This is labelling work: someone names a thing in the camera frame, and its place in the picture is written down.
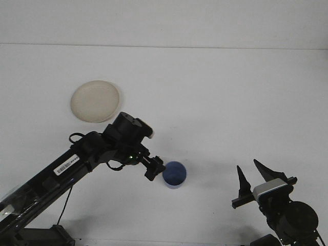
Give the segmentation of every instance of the white tabletop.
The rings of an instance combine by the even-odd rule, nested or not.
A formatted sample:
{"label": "white tabletop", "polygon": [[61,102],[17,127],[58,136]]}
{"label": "white tabletop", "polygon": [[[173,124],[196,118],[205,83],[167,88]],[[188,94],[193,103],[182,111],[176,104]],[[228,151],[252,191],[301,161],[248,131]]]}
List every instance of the white tabletop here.
{"label": "white tabletop", "polygon": [[[319,215],[328,237],[328,53],[325,50],[175,49],[0,45],[0,192],[24,183],[65,152],[73,132],[107,124],[75,118],[70,97],[103,79],[122,92],[121,111],[155,130],[144,144],[187,168],[168,189],[142,165],[99,166],[74,188],[62,225],[75,238],[249,243],[272,233],[255,202],[236,210],[236,165],[252,187],[253,158],[297,176],[291,194]],[[56,223],[65,196],[31,227]]]}
{"label": "white tabletop", "polygon": [[232,244],[208,244],[186,242],[126,241],[76,238],[75,246],[237,246]]}
{"label": "white tabletop", "polygon": [[0,43],[328,49],[326,0],[0,1]]}

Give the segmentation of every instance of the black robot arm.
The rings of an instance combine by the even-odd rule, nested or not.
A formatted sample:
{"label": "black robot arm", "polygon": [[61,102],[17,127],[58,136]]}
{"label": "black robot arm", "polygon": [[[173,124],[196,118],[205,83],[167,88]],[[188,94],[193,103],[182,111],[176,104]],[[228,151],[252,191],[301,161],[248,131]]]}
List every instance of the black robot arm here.
{"label": "black robot arm", "polygon": [[[74,142],[74,135],[81,138]],[[165,169],[163,161],[158,156],[150,158],[141,144],[152,135],[152,128],[124,112],[103,133],[72,134],[73,145],[67,152],[0,202],[0,245],[38,245],[20,240],[24,227],[100,163],[115,160],[122,166],[112,169],[120,170],[141,162],[147,168],[146,178],[152,181]]]}
{"label": "black robot arm", "polygon": [[287,178],[284,173],[275,172],[257,160],[255,166],[265,179],[265,183],[251,191],[240,167],[237,167],[240,190],[238,198],[232,200],[232,207],[237,208],[251,201],[257,201],[260,211],[266,217],[269,227],[275,231],[280,241],[271,234],[251,243],[251,246],[319,246],[320,237],[318,216],[306,203],[292,201],[289,194],[293,191],[296,177]]}

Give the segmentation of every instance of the white plate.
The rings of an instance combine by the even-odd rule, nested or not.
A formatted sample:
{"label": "white plate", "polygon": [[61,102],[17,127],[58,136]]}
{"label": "white plate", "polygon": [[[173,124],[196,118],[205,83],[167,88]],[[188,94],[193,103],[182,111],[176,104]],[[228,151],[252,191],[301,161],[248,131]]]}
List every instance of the white plate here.
{"label": "white plate", "polygon": [[110,82],[94,80],[77,88],[71,99],[73,114],[87,122],[103,122],[119,106],[119,91]]}

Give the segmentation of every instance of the blue cup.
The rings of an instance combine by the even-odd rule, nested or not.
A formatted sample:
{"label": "blue cup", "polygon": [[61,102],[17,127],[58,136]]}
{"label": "blue cup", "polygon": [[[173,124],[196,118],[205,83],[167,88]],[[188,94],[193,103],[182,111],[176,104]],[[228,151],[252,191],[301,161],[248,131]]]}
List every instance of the blue cup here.
{"label": "blue cup", "polygon": [[186,168],[178,161],[170,161],[165,167],[162,173],[164,183],[171,189],[179,188],[187,177]]}

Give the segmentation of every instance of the barcode label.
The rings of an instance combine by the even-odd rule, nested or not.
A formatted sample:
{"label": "barcode label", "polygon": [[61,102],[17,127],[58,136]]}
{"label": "barcode label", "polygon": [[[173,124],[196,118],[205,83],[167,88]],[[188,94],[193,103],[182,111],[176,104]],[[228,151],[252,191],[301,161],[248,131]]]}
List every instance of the barcode label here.
{"label": "barcode label", "polygon": [[74,163],[76,163],[80,158],[77,155],[73,155],[72,157],[68,158],[63,164],[61,164],[59,167],[57,167],[54,171],[54,173],[59,176],[64,171],[66,171],[70,166],[72,166]]}

